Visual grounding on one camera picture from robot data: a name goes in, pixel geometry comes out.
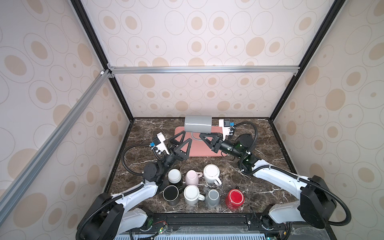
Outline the pink rectangular tray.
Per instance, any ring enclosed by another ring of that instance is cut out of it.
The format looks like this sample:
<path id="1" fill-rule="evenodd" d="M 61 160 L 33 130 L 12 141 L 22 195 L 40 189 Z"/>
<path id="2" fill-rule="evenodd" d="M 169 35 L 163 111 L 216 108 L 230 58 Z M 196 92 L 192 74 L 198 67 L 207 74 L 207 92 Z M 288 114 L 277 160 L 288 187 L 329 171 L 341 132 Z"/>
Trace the pink rectangular tray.
<path id="1" fill-rule="evenodd" d="M 184 127 L 177 127 L 174 135 L 184 131 Z M 221 127 L 212 127 L 212 133 L 223 133 Z M 190 150 L 190 157 L 222 157 L 221 151 L 218 153 L 213 152 L 199 137 L 200 133 L 186 132 L 185 140 L 192 139 L 192 145 Z"/>

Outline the tall grey mug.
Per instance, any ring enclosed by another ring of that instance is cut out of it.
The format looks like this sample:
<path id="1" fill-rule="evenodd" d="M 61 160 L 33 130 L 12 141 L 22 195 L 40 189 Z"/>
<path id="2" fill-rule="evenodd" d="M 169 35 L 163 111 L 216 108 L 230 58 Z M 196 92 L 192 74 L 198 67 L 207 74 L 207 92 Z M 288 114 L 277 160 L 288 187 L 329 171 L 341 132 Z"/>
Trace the tall grey mug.
<path id="1" fill-rule="evenodd" d="M 187 115 L 184 128 L 186 132 L 210 134 L 212 131 L 212 116 Z"/>

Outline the pale pink mug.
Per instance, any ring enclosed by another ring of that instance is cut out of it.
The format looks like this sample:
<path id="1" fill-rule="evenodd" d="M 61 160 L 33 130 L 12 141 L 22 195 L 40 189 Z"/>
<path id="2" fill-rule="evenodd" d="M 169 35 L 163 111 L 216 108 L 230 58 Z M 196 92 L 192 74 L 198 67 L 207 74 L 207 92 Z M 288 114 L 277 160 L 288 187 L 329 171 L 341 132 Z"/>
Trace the pale pink mug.
<path id="1" fill-rule="evenodd" d="M 199 179 L 203 176 L 204 174 L 202 172 L 196 172 L 194 170 L 189 170 L 186 173 L 186 185 L 194 185 L 197 186 L 199 184 Z"/>

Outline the white mug with handle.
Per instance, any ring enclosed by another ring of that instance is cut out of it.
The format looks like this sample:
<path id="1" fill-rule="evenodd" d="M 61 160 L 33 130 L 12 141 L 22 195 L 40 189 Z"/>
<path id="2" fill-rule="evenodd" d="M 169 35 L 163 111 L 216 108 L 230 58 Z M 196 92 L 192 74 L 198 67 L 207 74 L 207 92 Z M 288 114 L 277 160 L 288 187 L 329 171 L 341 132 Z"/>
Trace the white mug with handle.
<path id="1" fill-rule="evenodd" d="M 220 180 L 220 169 L 213 164 L 206 165 L 203 171 L 204 179 L 208 184 L 222 185 Z"/>

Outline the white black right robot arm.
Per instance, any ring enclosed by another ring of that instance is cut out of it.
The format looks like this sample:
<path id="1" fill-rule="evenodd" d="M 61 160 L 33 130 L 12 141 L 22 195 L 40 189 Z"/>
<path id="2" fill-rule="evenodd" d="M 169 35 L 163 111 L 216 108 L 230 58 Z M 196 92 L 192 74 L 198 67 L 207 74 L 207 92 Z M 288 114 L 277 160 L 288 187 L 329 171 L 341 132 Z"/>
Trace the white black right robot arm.
<path id="1" fill-rule="evenodd" d="M 306 222 L 323 229 L 327 225 L 346 226 L 352 220 L 348 206 L 334 193 L 319 176 L 300 176 L 269 164 L 252 154 L 254 139 L 249 134 L 233 144 L 221 133 L 200 134 L 200 139 L 213 151 L 221 151 L 238 160 L 242 174 L 265 180 L 293 195 L 297 201 L 288 204 L 274 204 L 266 208 L 261 217 L 266 225 L 287 222 Z"/>

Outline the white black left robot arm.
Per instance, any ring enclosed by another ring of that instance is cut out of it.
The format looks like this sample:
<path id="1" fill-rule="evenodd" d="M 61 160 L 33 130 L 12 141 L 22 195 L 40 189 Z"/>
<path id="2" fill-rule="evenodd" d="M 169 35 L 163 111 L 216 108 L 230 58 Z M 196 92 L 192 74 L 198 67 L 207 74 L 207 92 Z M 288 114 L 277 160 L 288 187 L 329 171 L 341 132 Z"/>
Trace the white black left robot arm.
<path id="1" fill-rule="evenodd" d="M 131 229 L 150 227 L 153 218 L 149 211 L 138 208 L 138 204 L 163 191 L 168 184 L 165 177 L 172 166 L 189 158 L 192 139 L 186 139 L 185 135 L 186 132 L 181 131 L 169 138 L 169 145 L 165 146 L 165 140 L 158 134 L 149 147 L 166 155 L 144 167 L 140 174 L 143 180 L 138 185 L 118 194 L 98 195 L 77 226 L 75 238 L 113 240 Z"/>

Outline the white black upside-down mug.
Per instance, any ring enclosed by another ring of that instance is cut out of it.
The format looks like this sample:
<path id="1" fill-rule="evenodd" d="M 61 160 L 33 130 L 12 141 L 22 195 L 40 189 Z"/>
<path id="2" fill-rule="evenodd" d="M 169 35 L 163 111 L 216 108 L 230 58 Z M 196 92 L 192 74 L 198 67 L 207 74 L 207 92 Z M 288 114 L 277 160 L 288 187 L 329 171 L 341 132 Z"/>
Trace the white black upside-down mug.
<path id="1" fill-rule="evenodd" d="M 183 185 L 182 174 L 178 169 L 172 169 L 168 172 L 168 181 L 171 185 L 181 187 Z"/>

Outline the black mug white rim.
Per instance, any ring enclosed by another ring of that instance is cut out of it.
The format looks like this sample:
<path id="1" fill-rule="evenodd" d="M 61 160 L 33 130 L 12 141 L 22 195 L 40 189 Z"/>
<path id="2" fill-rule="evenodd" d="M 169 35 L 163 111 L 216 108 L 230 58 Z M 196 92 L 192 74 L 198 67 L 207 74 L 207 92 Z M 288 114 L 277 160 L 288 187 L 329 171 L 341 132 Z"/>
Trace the black mug white rim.
<path id="1" fill-rule="evenodd" d="M 163 191 L 163 198 L 168 205 L 176 206 L 180 202 L 179 189 L 174 185 L 167 186 Z"/>

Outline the white mug front row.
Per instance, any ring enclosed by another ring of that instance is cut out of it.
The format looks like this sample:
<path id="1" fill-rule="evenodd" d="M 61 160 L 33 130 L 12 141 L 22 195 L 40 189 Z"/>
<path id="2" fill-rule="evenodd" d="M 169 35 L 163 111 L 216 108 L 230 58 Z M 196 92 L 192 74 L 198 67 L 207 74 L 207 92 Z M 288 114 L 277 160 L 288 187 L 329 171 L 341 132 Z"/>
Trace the white mug front row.
<path id="1" fill-rule="evenodd" d="M 200 190 L 195 185 L 188 185 L 184 189 L 184 198 L 187 205 L 193 206 L 198 203 L 198 201 L 204 201 L 205 196 L 200 194 Z"/>

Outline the small grey mug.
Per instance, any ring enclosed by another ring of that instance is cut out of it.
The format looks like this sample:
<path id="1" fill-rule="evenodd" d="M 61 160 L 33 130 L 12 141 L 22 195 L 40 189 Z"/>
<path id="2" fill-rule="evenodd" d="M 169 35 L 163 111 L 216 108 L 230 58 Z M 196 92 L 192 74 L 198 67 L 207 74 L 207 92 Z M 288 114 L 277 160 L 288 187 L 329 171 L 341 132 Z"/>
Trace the small grey mug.
<path id="1" fill-rule="evenodd" d="M 205 196 L 205 204 L 209 209 L 215 208 L 220 204 L 220 194 L 217 190 L 209 190 Z"/>

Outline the red glass cup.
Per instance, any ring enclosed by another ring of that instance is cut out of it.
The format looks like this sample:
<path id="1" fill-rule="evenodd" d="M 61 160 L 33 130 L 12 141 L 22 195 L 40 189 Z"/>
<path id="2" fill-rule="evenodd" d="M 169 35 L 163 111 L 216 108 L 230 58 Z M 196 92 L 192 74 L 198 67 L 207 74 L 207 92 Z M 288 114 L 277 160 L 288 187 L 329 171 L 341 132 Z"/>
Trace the red glass cup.
<path id="1" fill-rule="evenodd" d="M 229 191 L 225 202 L 230 210 L 237 210 L 244 204 L 245 197 L 240 190 L 233 189 Z"/>

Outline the silver aluminium rail back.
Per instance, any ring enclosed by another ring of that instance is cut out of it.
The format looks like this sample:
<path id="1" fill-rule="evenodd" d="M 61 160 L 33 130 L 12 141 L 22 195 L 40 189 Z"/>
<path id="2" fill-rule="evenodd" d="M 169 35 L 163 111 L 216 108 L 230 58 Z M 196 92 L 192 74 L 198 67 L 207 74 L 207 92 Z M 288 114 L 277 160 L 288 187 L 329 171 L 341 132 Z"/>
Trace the silver aluminium rail back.
<path id="1" fill-rule="evenodd" d="M 111 67 L 116 74 L 297 73 L 300 66 Z"/>

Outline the silver aluminium rail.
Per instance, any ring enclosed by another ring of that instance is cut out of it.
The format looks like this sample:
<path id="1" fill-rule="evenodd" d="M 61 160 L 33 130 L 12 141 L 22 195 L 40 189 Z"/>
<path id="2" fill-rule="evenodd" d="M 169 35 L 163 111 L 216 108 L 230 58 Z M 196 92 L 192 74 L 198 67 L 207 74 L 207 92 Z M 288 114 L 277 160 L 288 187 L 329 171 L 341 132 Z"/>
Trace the silver aluminium rail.
<path id="1" fill-rule="evenodd" d="M 111 67 L 116 74 L 297 73 L 300 66 Z"/>
<path id="2" fill-rule="evenodd" d="M 42 168 L 58 148 L 69 130 L 76 123 L 83 111 L 88 107 L 97 91 L 109 78 L 111 71 L 103 70 L 101 74 L 93 81 L 87 91 L 82 95 L 79 101 L 70 109 L 59 126 L 52 132 L 42 147 L 36 152 L 30 162 L 23 168 L 18 177 L 5 192 L 1 199 L 1 224 L 5 222 L 13 211 L 21 197 L 25 194 L 32 182 L 36 179 Z"/>

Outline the black frame post left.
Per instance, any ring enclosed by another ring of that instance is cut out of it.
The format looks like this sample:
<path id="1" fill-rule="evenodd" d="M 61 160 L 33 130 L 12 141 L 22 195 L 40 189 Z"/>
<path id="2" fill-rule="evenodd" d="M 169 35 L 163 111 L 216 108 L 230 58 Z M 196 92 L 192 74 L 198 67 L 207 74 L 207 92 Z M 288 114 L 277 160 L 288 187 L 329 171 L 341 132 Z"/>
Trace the black frame post left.
<path id="1" fill-rule="evenodd" d="M 105 55 L 105 52 L 102 48 L 99 38 L 96 35 L 96 32 L 92 26 L 92 23 L 88 17 L 88 14 L 86 13 L 85 7 L 83 6 L 82 2 L 79 0 L 70 0 L 70 2 L 86 32 L 88 40 L 90 41 L 103 69 L 111 70 L 111 68 L 108 65 L 109 61 Z M 117 79 L 115 77 L 110 77 L 109 80 L 118 97 L 120 104 L 123 107 L 125 114 L 127 115 L 129 121 L 132 122 L 135 118 L 133 117 L 133 114 L 127 104 L 127 101 L 124 98 L 123 92 L 118 84 Z"/>

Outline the silver aluminium rail left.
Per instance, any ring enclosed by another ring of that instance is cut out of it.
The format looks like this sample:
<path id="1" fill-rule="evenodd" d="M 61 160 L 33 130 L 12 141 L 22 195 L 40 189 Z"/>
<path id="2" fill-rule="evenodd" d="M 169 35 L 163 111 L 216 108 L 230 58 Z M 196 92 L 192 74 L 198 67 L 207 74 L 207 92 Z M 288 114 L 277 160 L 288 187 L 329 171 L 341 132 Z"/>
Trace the silver aluminium rail left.
<path id="1" fill-rule="evenodd" d="M 59 126 L 52 132 L 42 147 L 36 152 L 30 162 L 23 168 L 18 177 L 5 192 L 1 199 L 1 224 L 5 222 L 13 211 L 21 197 L 25 194 L 32 182 L 36 179 L 42 168 L 58 148 L 69 130 L 76 123 L 83 111 L 88 107 L 97 91 L 109 78 L 111 71 L 103 70 L 101 74 L 93 81 L 87 91 L 82 95 L 79 101 L 70 109 Z"/>

